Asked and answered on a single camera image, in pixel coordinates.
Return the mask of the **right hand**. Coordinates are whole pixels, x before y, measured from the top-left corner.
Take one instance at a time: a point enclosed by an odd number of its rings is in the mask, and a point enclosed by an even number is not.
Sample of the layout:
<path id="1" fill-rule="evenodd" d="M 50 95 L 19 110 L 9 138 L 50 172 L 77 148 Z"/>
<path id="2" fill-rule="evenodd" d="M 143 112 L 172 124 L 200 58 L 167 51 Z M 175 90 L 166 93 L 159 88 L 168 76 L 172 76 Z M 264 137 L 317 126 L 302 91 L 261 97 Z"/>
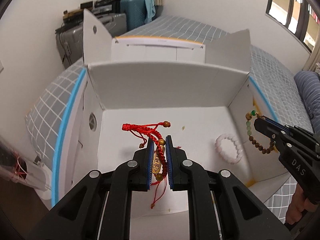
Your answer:
<path id="1" fill-rule="evenodd" d="M 312 202 L 306 198 L 303 189 L 297 184 L 295 193 L 292 196 L 291 203 L 286 212 L 285 222 L 293 225 L 302 218 L 302 212 L 304 210 L 315 212 L 317 207 L 318 205 L 312 204 Z"/>

